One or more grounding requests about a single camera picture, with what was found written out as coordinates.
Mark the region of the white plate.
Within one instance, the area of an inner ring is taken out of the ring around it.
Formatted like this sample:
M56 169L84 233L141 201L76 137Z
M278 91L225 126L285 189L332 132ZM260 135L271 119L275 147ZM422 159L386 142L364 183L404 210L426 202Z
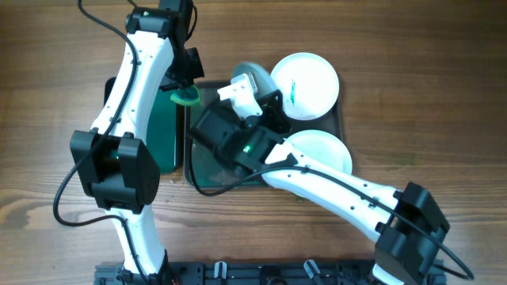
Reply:
M280 148L297 159L297 166L326 174L321 177L301 170L272 173L280 181L274 186L303 196L315 203L339 204L353 199L353 194L333 182L352 173L352 159L345 144L335 136L316 130L300 131L291 135Z
M231 77L235 78L241 74L251 74L257 87L257 93L254 95L257 100L268 96L270 93L278 90L276 83L270 76L270 73L261 65L253 62L241 62L232 72Z
M335 105L340 90L336 70L323 57L299 52L279 61L271 78L282 92L286 116L294 120L316 120Z

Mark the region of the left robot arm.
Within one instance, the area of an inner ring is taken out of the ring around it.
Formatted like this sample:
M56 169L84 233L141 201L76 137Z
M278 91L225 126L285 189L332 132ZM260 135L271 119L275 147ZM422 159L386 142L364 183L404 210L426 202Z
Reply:
M97 268L98 284L179 283L154 224L160 170L147 134L159 93L180 105L200 99L195 80L203 67L198 51L185 45L196 22L191 1L134 6L120 33L124 58L104 107L88 131L71 137L71 173L112 221L124 251L122 263Z

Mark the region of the green and yellow sponge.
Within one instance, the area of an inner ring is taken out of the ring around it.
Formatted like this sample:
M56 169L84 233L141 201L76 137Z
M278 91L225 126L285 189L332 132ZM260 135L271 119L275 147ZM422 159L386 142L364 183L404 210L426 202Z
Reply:
M177 105L193 106L200 103L200 90L196 85L183 89L175 89L170 92L170 100Z

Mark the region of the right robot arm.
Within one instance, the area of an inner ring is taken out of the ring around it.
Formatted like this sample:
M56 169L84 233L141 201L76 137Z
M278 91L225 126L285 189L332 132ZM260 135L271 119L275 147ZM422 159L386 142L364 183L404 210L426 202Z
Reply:
M385 284L422 284L444 249L450 225L430 192L410 182L402 191L352 175L345 144L325 131L291 132L280 91L254 99L250 115L215 99L189 130L189 137L212 153L242 182L302 196L354 225L375 244L372 274Z

